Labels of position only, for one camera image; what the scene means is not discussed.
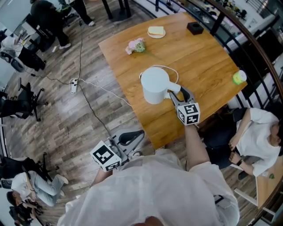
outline black box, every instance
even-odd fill
[[[193,34],[201,34],[203,32],[203,27],[197,22],[191,22],[187,24],[187,29]]]

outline black cable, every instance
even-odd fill
[[[31,76],[33,76],[33,77],[40,77],[40,78],[42,78],[42,79],[44,79],[44,78],[48,78],[49,80],[51,80],[51,81],[54,81],[54,80],[56,80],[56,81],[58,81],[58,82],[60,82],[60,83],[62,83],[63,85],[70,85],[70,84],[74,84],[73,82],[71,82],[71,83],[64,83],[64,82],[61,82],[60,80],[58,80],[58,79],[51,79],[51,78],[49,78],[47,75],[46,76],[41,76],[41,75],[35,75],[35,74],[33,74],[33,73],[29,73],[29,72],[27,72],[26,70],[25,70],[25,72],[26,73],[28,73],[28,74],[30,74]]]
[[[83,48],[83,29],[82,29],[81,26],[82,26],[83,22],[80,20],[79,24],[80,24],[80,71],[79,71],[78,80],[80,79],[80,72],[81,72],[81,50]]]
[[[104,126],[104,128],[106,129],[106,131],[107,131],[107,133],[109,134],[109,136],[111,136],[111,135],[110,135],[110,132],[109,132],[108,129],[106,128],[105,124],[96,116],[94,110],[92,109],[90,103],[88,102],[88,99],[87,99],[86,95],[84,94],[83,88],[82,88],[79,84],[78,84],[78,86],[80,87],[81,91],[83,92],[84,98],[85,98],[85,100],[87,101],[88,106],[89,106],[90,109],[92,110],[93,115],[99,120],[99,122],[101,122],[101,124]]]

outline white plate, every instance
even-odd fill
[[[147,31],[147,34],[152,38],[163,38],[166,35],[166,32],[164,30],[164,35],[151,35],[151,34],[149,34],[149,31]]]

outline white cable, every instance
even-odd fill
[[[108,91],[108,90],[106,90],[106,89],[104,89],[104,88],[102,88],[102,87],[100,87],[100,86],[97,86],[97,85],[95,85],[95,84],[93,84],[93,83],[86,82],[86,81],[84,81],[84,82],[85,82],[85,83],[92,84],[92,85],[95,86],[95,87],[99,87],[99,88],[103,89],[104,91],[106,91],[106,92],[108,92],[108,93],[112,93],[111,91]],[[121,97],[118,97],[118,98],[121,99],[121,100],[123,100],[124,102],[126,102],[127,105],[132,106],[132,105],[129,104],[125,99],[123,99],[123,98],[121,98]]]
[[[154,66],[158,66],[158,67],[162,67],[162,68],[168,68],[168,69],[171,69],[172,71],[176,72],[176,74],[177,74],[177,80],[175,81],[175,83],[178,82],[178,80],[179,80],[179,74],[178,74],[178,72],[177,72],[176,70],[174,70],[173,68],[170,68],[170,67],[167,67],[167,66],[164,66],[164,65],[158,65],[158,64],[152,65],[151,68],[154,67]]]

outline wooden floor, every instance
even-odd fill
[[[111,9],[118,8],[118,1],[108,0]],[[80,77],[84,80],[100,85],[118,96],[125,98],[111,69],[109,68],[98,43],[128,27],[152,19],[150,15],[142,11],[137,5],[131,3],[133,16],[120,23],[112,23],[108,20],[101,1],[87,3],[87,11],[91,17],[95,17],[96,26],[83,26],[82,66]],[[59,50],[54,53],[52,49],[58,46],[58,41],[45,53],[38,55],[47,60],[46,69],[36,73],[41,76],[57,78],[62,82],[69,83],[71,78],[79,75],[79,53],[81,30],[79,20],[71,23],[65,29],[72,43],[72,47]],[[52,170],[51,174],[57,173],[66,176],[70,183],[63,188],[66,196],[60,199],[55,207],[44,206],[44,215],[40,218],[44,222],[57,224],[58,218],[65,212],[65,204],[88,190],[93,182],[97,165],[89,155],[89,151],[100,141],[105,140],[108,134],[102,124],[92,114],[80,88],[77,93],[71,94],[68,85],[62,85],[57,81],[47,78],[31,77],[27,73],[15,73],[8,84],[8,95],[18,95],[17,83],[19,77],[22,83],[31,83],[34,92],[44,88],[40,100],[48,101],[48,106],[39,108],[41,122],[36,122],[35,117],[26,120],[18,118],[4,118],[5,136],[7,149],[13,157],[30,157],[40,160],[43,152],[47,152],[47,166]],[[131,107],[124,101],[110,93],[81,82],[80,85],[90,101],[96,115],[103,121],[111,133],[121,129],[136,126],[141,128]],[[152,154],[153,146],[145,137],[140,145],[144,154]],[[185,143],[181,138],[169,147],[185,163]],[[254,177],[248,177],[241,182],[237,179],[238,170],[227,168],[223,171],[225,179],[231,188],[238,187],[251,196],[256,195]],[[241,220],[239,226],[246,226],[257,214],[256,207],[239,198]]]

